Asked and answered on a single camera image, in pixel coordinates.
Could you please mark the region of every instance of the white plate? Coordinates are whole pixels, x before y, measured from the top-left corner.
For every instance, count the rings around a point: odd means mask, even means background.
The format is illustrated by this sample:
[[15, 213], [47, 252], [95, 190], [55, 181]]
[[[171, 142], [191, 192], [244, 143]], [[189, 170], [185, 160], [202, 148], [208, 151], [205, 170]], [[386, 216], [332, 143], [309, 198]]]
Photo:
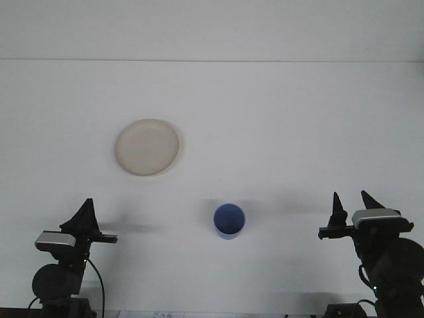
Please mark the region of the white plate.
[[115, 156], [126, 171], [151, 176], [165, 170], [175, 160], [180, 141], [165, 121], [142, 119], [125, 128], [117, 139]]

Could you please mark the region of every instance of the blue cup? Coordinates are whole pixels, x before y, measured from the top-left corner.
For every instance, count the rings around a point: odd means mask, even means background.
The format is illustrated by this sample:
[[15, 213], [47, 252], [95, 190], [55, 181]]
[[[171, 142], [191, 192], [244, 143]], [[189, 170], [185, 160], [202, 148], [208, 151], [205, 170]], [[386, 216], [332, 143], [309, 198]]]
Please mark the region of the blue cup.
[[218, 235], [226, 240], [235, 238], [244, 227], [246, 217], [240, 207], [232, 203], [220, 206], [213, 216]]

